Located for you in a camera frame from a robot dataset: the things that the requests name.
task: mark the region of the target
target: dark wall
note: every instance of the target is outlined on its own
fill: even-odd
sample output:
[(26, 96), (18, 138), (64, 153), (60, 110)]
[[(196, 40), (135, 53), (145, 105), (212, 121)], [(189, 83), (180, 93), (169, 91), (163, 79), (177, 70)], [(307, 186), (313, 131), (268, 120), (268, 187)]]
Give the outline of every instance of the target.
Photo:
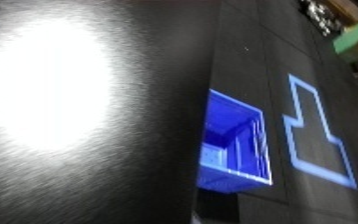
[[(221, 9), (212, 88), (263, 110), (273, 170), (272, 187), (215, 196), (201, 191), (206, 218), (244, 224), (358, 224), (357, 189), (296, 169), (283, 115), (295, 116), (289, 74), (318, 91), (331, 133), (342, 139), (358, 184), (358, 82), (298, 11), (295, 0), (226, 0)], [(305, 129), (295, 133), (298, 156), (346, 174), (337, 148), (326, 140), (313, 95), (299, 90)], [(226, 216), (216, 214), (218, 210)]]
[(219, 6), (0, 0), (0, 224), (189, 223)]

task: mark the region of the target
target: glowing blue shape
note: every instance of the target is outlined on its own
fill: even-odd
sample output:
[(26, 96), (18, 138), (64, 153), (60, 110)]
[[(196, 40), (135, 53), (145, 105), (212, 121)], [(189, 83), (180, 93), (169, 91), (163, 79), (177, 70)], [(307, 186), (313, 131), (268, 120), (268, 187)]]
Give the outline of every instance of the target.
[(262, 111), (211, 90), (198, 186), (222, 193), (272, 184)]
[[(291, 93), (292, 93), (292, 100), (294, 102), (295, 112), (296, 112), (296, 118), (289, 117), (287, 115), (283, 115), (284, 119), (284, 126), (285, 126), (285, 132), (287, 134), (287, 143), (290, 151), (291, 156), (291, 162), (292, 165), (302, 170), (305, 173), (309, 173), (315, 176), (318, 176), (320, 178), (332, 181), (334, 183), (350, 187), (350, 188), (357, 188), (356, 181), (353, 176), (352, 168), (349, 163), (349, 159), (346, 155), (345, 147), (343, 146), (342, 140), (337, 138), (336, 136), (332, 135), (330, 132), (330, 129), (327, 124), (327, 119), (324, 114), (323, 106), (320, 101), (319, 94), (313, 86), (309, 85), (308, 83), (298, 79), (297, 77), (293, 75), (289, 75), (289, 82), (291, 87)], [(294, 142), (294, 136), (292, 132), (292, 128), (304, 128), (304, 119), (302, 115), (302, 109), (299, 103), (299, 95), (297, 92), (297, 88), (304, 88), (305, 90), (311, 92), (313, 94), (313, 97), (315, 99), (315, 102), (317, 104), (317, 108), (320, 115), (321, 123), (323, 124), (323, 129), (325, 132), (325, 136), (327, 137), (327, 140), (334, 144), (338, 149), (342, 156), (343, 163), (345, 164), (347, 175), (343, 175), (341, 173), (326, 169), (324, 167), (318, 166), (316, 164), (304, 161), (300, 158), (298, 158), (297, 155), (297, 148), (296, 144)]]

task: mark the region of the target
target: lens flare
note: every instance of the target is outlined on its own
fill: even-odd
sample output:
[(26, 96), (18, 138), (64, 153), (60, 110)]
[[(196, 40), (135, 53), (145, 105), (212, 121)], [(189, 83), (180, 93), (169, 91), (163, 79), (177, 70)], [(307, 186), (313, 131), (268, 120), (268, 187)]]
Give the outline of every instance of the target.
[(102, 45), (84, 25), (23, 26), (0, 46), (0, 129), (32, 149), (70, 148), (103, 125), (108, 83)]

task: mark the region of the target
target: l-shaped blue outline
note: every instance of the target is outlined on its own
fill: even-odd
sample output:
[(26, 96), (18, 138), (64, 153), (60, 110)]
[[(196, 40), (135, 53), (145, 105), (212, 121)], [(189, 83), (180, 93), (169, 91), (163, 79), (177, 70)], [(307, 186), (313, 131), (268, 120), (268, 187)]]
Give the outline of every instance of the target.
[[(295, 112), (296, 112), (296, 118), (293, 118), (293, 117), (290, 117), (287, 115), (283, 115), (283, 119), (284, 119), (285, 132), (287, 135), (287, 143), (288, 143), (288, 147), (289, 147), (289, 151), (290, 151), (292, 165), (295, 168), (297, 168), (305, 173), (309, 173), (309, 174), (318, 176), (320, 178), (332, 181), (334, 183), (337, 183), (337, 184), (340, 184), (340, 185), (343, 185), (346, 187), (357, 189), (357, 183), (355, 181), (353, 171), (352, 171), (352, 168), (349, 163), (349, 159), (346, 155), (345, 147), (344, 147), (341, 139), (339, 139), (338, 137), (331, 134), (331, 131), (328, 127), (327, 119), (325, 117), (325, 113), (324, 113), (324, 110), (323, 110), (323, 107), (322, 107), (322, 104), (320, 101), (320, 97), (319, 97), (319, 94), (318, 94), (316, 88), (314, 88), (310, 84), (300, 80), (299, 78), (297, 78), (291, 74), (289, 74), (289, 82), (290, 82), (290, 88), (291, 88), (291, 93), (292, 93), (292, 100), (293, 100)], [(340, 152), (343, 162), (345, 164), (347, 175), (343, 175), (341, 173), (326, 169), (324, 167), (318, 166), (316, 164), (313, 164), (313, 163), (310, 163), (310, 162), (307, 162), (307, 161), (304, 161), (304, 160), (298, 158), (292, 128), (293, 127), (294, 128), (303, 128), (303, 127), (305, 127), (305, 124), (304, 124), (304, 118), (302, 115), (301, 105), (299, 102), (297, 86), (304, 88), (313, 94), (315, 102), (317, 104), (320, 119), (323, 124), (324, 132), (327, 137), (327, 140), (329, 142), (331, 142), (332, 144), (336, 145), (337, 148), (339, 148), (339, 152)]]

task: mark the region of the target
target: blue lit box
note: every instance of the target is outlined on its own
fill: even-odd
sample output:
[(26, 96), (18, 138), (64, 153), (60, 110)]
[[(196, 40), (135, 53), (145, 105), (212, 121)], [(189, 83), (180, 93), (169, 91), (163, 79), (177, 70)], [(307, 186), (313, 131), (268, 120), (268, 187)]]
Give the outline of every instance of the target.
[(272, 185), (262, 111), (211, 90), (198, 186), (233, 193)]

